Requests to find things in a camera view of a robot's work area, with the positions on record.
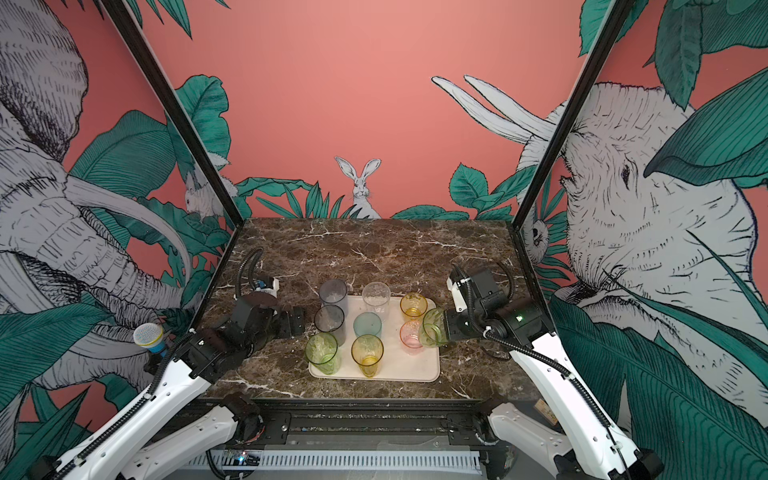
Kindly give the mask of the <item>green short tumbler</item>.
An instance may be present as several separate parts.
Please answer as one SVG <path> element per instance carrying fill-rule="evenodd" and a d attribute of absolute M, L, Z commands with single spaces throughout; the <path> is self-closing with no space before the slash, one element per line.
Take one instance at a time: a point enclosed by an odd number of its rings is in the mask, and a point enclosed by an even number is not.
<path fill-rule="evenodd" d="M 422 318 L 419 340 L 425 348 L 434 348 L 449 343 L 445 327 L 445 311 L 435 307 L 428 310 Z"/>

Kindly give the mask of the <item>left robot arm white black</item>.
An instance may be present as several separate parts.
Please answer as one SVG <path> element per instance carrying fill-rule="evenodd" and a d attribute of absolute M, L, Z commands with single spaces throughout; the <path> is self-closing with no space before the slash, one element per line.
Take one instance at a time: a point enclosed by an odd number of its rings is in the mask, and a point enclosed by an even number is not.
<path fill-rule="evenodd" d="M 40 457 L 26 478 L 162 478 L 215 446 L 259 439 L 265 431 L 259 407 L 235 393 L 187 427 L 151 441 L 186 405 L 253 353 L 272 340 L 295 338 L 305 330 L 302 307 L 282 308 L 275 296 L 264 292 L 238 298 L 219 325 L 190 330 L 176 341 L 149 386 L 116 417 L 60 456 Z"/>

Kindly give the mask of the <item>dark smoky transparent tumbler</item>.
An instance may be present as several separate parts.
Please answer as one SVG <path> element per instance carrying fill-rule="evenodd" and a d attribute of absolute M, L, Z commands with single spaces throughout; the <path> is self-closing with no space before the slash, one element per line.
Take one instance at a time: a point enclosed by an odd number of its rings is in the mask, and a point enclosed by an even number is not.
<path fill-rule="evenodd" d="M 339 346 L 346 340 L 345 312 L 337 305 L 323 305 L 314 316 L 314 325 L 321 333 L 332 335 Z"/>

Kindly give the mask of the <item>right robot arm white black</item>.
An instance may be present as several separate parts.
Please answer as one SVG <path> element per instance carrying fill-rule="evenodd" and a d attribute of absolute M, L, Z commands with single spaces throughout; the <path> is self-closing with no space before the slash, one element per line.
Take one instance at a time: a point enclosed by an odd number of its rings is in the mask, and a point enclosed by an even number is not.
<path fill-rule="evenodd" d="M 448 336 L 462 334 L 497 343 L 533 381 L 560 428 L 526 415 L 511 402 L 484 415 L 494 437 L 521 450 L 558 479 L 655 479 L 659 456 L 624 433 L 583 383 L 546 309 L 530 299 L 486 314 L 454 296 Z"/>

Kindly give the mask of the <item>blue-grey transparent tumbler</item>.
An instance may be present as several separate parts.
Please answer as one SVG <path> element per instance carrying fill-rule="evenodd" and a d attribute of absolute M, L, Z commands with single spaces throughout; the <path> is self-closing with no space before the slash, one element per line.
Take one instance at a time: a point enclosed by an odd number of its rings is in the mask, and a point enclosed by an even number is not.
<path fill-rule="evenodd" d="M 331 279 L 324 282 L 318 295 L 323 305 L 333 305 L 342 309 L 345 316 L 348 315 L 347 285 L 341 279 Z"/>

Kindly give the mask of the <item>beige plastic tray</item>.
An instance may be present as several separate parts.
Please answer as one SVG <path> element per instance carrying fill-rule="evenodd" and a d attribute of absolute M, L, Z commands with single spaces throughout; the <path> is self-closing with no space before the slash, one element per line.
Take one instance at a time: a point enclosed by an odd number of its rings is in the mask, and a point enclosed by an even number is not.
<path fill-rule="evenodd" d="M 333 375 L 325 375 L 310 364 L 308 372 L 315 378 L 368 381 L 351 355 L 351 345 L 356 339 L 353 322 L 359 314 L 367 310 L 366 304 L 362 296 L 355 295 L 347 297 L 347 305 L 349 312 L 345 319 L 346 341 L 338 352 L 341 359 L 340 369 Z M 384 355 L 378 363 L 378 372 L 371 381 L 432 382 L 439 377 L 439 350 L 421 347 L 410 353 L 410 349 L 400 340 L 399 332 L 404 323 L 400 297 L 391 297 L 388 315 L 382 320 L 381 340 Z"/>

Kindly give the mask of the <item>pink faceted short tumbler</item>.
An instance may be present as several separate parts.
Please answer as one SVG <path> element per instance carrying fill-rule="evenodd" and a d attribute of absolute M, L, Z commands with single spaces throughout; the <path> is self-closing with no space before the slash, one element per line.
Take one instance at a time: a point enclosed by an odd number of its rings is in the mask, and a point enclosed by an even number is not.
<path fill-rule="evenodd" d="M 410 320 L 405 322 L 399 330 L 400 346 L 408 355 L 418 355 L 423 351 L 420 340 L 421 326 L 420 320 Z"/>

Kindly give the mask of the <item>amber faceted tumbler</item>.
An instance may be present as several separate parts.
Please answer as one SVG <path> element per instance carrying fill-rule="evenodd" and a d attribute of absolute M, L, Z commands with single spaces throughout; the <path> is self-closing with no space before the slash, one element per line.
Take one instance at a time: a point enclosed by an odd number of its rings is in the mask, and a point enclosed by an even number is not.
<path fill-rule="evenodd" d="M 421 319 L 429 308 L 428 300 L 418 292 L 406 293 L 399 303 L 403 320 L 414 321 Z"/>

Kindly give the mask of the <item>clear pink tall tumbler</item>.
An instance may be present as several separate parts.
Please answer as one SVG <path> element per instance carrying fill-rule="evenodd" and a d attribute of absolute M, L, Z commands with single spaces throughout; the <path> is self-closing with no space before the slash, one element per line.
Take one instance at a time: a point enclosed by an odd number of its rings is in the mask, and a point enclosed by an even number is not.
<path fill-rule="evenodd" d="M 387 284 L 379 281 L 367 284 L 363 288 L 362 298 L 368 312 L 376 313 L 381 319 L 388 316 L 391 290 Z"/>

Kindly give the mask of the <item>light green faceted tumbler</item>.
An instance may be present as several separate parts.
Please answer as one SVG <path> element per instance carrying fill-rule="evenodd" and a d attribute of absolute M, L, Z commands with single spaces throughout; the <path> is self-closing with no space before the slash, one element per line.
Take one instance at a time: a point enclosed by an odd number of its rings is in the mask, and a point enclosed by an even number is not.
<path fill-rule="evenodd" d="M 339 344 L 332 334 L 321 332 L 312 335 L 307 341 L 304 354 L 309 364 L 324 375 L 333 375 L 340 369 Z"/>

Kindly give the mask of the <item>teal frosted tumbler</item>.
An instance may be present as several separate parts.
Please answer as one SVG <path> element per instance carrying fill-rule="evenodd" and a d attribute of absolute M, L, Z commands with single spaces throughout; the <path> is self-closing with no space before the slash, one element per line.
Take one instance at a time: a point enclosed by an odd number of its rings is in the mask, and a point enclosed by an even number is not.
<path fill-rule="evenodd" d="M 382 320 L 375 312 L 362 312 L 353 321 L 353 330 L 357 337 L 364 335 L 381 336 Z"/>

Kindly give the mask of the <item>yellow tall tumbler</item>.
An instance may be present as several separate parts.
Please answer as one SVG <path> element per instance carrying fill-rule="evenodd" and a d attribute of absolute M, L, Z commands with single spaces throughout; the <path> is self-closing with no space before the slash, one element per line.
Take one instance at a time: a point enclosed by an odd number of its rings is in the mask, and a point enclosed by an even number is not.
<path fill-rule="evenodd" d="M 379 372 L 384 355 L 383 342 L 375 335 L 361 335 L 354 340 L 351 355 L 362 374 L 366 378 L 373 378 Z"/>

